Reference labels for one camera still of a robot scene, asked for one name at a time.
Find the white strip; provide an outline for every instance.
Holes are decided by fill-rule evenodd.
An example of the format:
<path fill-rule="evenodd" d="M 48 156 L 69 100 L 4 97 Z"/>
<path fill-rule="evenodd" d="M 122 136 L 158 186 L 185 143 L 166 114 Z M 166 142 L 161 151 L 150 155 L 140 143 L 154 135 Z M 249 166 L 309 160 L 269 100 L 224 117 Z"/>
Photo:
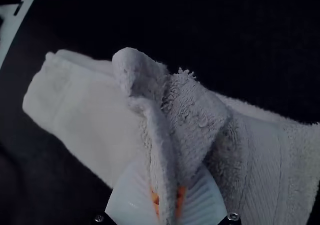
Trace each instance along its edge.
<path fill-rule="evenodd" d="M 0 68 L 6 58 L 12 41 L 34 0 L 22 0 L 23 5 L 16 16 L 18 4 L 0 6 L 0 15 L 4 22 L 0 29 Z"/>

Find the metal screw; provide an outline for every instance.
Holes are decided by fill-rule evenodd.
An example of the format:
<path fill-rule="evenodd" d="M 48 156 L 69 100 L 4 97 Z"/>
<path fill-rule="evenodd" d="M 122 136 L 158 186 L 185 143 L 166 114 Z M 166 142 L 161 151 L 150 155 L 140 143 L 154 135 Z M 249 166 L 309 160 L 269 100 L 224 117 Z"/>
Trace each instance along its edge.
<path fill-rule="evenodd" d="M 95 216 L 94 220 L 95 220 L 97 223 L 102 223 L 103 220 L 104 220 L 104 217 L 101 216 L 101 215 L 97 215 L 97 216 Z"/>
<path fill-rule="evenodd" d="M 239 221 L 239 219 L 240 219 L 240 216 L 239 216 L 239 214 L 236 213 L 236 212 L 230 212 L 230 213 L 228 214 L 228 220 L 229 220 L 229 221 Z"/>

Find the folded towel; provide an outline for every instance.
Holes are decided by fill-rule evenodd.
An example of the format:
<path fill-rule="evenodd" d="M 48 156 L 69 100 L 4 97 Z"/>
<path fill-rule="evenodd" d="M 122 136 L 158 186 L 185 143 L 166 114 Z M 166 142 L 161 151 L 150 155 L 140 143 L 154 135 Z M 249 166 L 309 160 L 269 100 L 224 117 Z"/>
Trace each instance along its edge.
<path fill-rule="evenodd" d="M 208 91 L 188 72 L 169 75 L 134 49 L 119 51 L 112 63 L 48 53 L 24 111 L 111 187 L 135 154 L 145 153 L 152 188 L 169 201 L 159 207 L 162 224 L 173 223 L 171 196 L 204 158 L 227 209 L 244 224 L 307 222 L 320 177 L 318 124 Z"/>
<path fill-rule="evenodd" d="M 140 119 L 126 107 L 112 74 L 110 61 L 48 53 L 22 106 L 110 187 L 143 144 Z"/>
<path fill-rule="evenodd" d="M 196 82 L 189 71 L 170 75 L 163 64 L 132 48 L 118 51 L 112 65 L 131 101 L 139 101 L 144 110 L 152 104 L 153 111 L 167 118 L 168 124 L 159 123 L 155 116 L 143 114 L 148 147 L 173 147 L 177 181 L 170 180 L 163 166 L 165 179 L 187 187 L 206 157 L 227 209 L 239 211 L 245 224 L 307 222 L 320 179 L 320 124 L 274 123 L 241 114 Z M 151 132 L 167 130 L 167 126 L 170 142 Z M 163 155 L 154 155 L 152 149 L 150 156 L 166 164 Z M 151 161 L 151 175 L 154 164 Z M 156 174 L 158 183 L 152 183 L 158 189 L 163 174 Z M 159 190 L 171 191 L 172 187 Z M 172 200 L 163 202 L 170 206 Z M 162 215 L 166 218 L 162 224 L 171 224 L 168 211 Z"/>

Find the white plastic part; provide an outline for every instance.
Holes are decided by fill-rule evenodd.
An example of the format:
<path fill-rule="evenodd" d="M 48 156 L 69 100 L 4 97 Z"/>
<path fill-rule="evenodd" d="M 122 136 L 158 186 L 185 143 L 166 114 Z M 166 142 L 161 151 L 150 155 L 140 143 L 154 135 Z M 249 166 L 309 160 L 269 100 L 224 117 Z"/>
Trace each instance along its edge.
<path fill-rule="evenodd" d="M 187 189 L 178 225 L 217 225 L 227 215 L 219 188 L 203 165 Z M 159 225 L 142 159 L 117 181 L 105 212 L 118 225 Z"/>

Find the towel fold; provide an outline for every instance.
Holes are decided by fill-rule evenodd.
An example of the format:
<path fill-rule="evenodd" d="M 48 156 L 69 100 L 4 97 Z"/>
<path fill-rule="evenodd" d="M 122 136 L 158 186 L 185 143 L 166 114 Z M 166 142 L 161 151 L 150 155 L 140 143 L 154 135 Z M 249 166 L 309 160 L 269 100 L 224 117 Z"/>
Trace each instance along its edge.
<path fill-rule="evenodd" d="M 65 50 L 48 53 L 23 109 L 111 187 L 143 153 L 164 200 L 204 162 L 227 210 L 239 212 L 243 224 L 306 224 L 315 201 L 319 124 L 209 91 L 190 73 L 170 75 L 132 48 L 116 53 L 112 64 Z M 162 224 L 173 224 L 168 208 Z"/>
<path fill-rule="evenodd" d="M 112 70 L 110 61 L 65 50 L 48 53 L 22 105 L 110 187 L 143 144 L 140 119 L 127 108 Z"/>

